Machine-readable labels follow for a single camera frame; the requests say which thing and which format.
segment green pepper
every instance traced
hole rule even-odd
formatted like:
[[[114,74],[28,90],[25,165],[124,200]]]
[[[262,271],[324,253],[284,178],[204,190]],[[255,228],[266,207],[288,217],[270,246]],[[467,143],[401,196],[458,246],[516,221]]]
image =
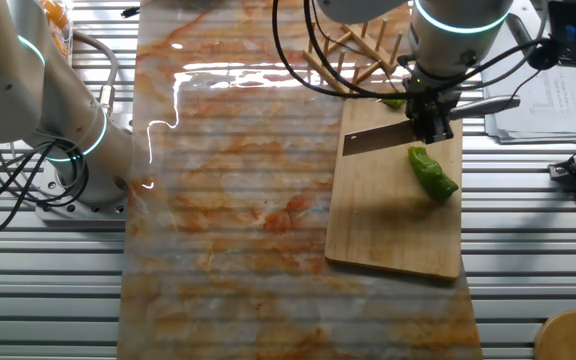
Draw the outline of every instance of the green pepper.
[[[382,100],[384,104],[388,105],[389,108],[393,110],[399,110],[404,104],[406,104],[406,100],[397,100],[397,99],[384,99]]]
[[[435,201],[444,202],[459,189],[459,185],[444,174],[439,163],[428,156],[426,148],[409,148],[408,159],[419,184]]]

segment blue light ring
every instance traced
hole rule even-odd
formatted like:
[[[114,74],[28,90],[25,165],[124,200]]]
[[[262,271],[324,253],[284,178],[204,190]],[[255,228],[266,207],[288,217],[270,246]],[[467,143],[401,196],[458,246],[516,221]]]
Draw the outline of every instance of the blue light ring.
[[[105,113],[104,111],[102,111],[102,113],[104,114],[104,126],[103,126],[103,128],[101,129],[101,134],[99,135],[99,137],[97,138],[97,140],[95,141],[95,143],[92,144],[92,145],[88,148],[88,150],[84,151],[84,152],[81,154],[82,156],[86,156],[86,155],[90,154],[93,150],[95,150],[95,148],[96,148],[97,146],[99,146],[99,144],[101,143],[101,140],[102,140],[102,139],[104,138],[104,136],[106,135],[106,128],[108,127],[108,119],[106,118],[106,113]],[[75,160],[75,159],[77,159],[77,157],[65,158],[65,159],[53,159],[53,158],[48,158],[48,157],[47,157],[46,159],[48,159],[48,160],[50,160],[50,161],[55,161],[55,162],[67,162],[67,161],[70,161],[71,159],[72,159],[72,160]]]
[[[44,64],[44,67],[46,67],[46,59],[44,58],[41,51],[39,51],[39,49],[37,49],[35,44],[31,43],[30,41],[28,41],[25,37],[23,37],[21,35],[17,35],[17,38],[19,39],[19,41],[23,45],[25,45],[28,49],[32,50],[35,54],[37,54],[37,56],[39,57],[39,60],[41,60],[41,63]]]
[[[430,16],[430,14],[428,14],[428,12],[426,12],[426,10],[421,6],[421,3],[419,2],[419,0],[415,0],[415,6],[417,7],[417,10],[419,10],[419,13],[421,14],[421,16],[423,16],[429,23],[431,23],[432,25],[436,26],[439,29],[442,29],[442,30],[445,30],[448,32],[452,32],[452,33],[456,33],[456,34],[477,34],[480,32],[488,31],[490,29],[493,29],[493,28],[499,26],[501,23],[503,23],[506,20],[506,18],[508,17],[508,14],[510,14],[510,9],[508,9],[508,12],[506,12],[506,14],[504,14],[504,16],[497,19],[495,22],[493,22],[491,24],[488,24],[485,26],[480,26],[480,27],[474,27],[474,28],[460,28],[460,27],[444,24],[444,23],[438,21],[437,19],[433,18],[432,16]]]

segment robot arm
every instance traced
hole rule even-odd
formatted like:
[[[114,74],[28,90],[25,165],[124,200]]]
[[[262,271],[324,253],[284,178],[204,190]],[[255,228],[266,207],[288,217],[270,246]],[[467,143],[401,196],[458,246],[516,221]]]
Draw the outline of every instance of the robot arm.
[[[324,14],[340,24],[358,24],[407,3],[408,0],[317,0]]]
[[[319,5],[335,21],[357,23],[377,17],[403,2],[319,0]],[[410,60],[416,61],[416,65],[411,79],[404,82],[406,91],[422,94],[458,83],[469,69],[478,65],[488,54],[512,3],[513,0],[414,0],[408,37],[413,52]],[[410,118],[409,124],[415,138],[428,144],[452,138],[449,122],[455,116],[451,112],[455,110],[460,96],[461,92],[456,87],[450,87],[437,91],[435,97],[409,100],[406,115]],[[508,97],[500,97],[476,104],[474,109],[479,108],[484,114],[518,104],[518,101],[509,101]],[[352,137],[355,143],[363,142],[369,149],[380,132],[386,137],[392,133],[392,129],[371,129],[353,133]],[[393,140],[388,146],[394,145],[398,143]]]
[[[80,201],[125,196],[118,184],[132,163],[130,135],[110,120],[64,59],[43,8],[35,0],[0,0],[0,143],[24,140],[37,147],[52,137],[68,139],[84,154],[90,181]],[[48,160],[71,178],[62,150],[54,149]]]

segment plastic sheet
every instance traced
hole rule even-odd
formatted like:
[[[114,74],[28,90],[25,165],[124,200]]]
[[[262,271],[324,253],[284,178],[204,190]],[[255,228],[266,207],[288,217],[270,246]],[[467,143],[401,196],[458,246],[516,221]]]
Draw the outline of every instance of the plastic sheet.
[[[464,276],[325,260],[343,103],[279,63],[270,5],[144,2],[118,359],[481,358]]]

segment wooden round object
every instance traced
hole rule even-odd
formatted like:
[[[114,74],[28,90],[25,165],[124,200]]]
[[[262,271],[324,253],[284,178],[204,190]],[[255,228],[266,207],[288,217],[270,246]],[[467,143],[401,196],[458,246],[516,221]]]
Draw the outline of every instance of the wooden round object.
[[[546,321],[535,339],[535,360],[576,360],[576,311]]]

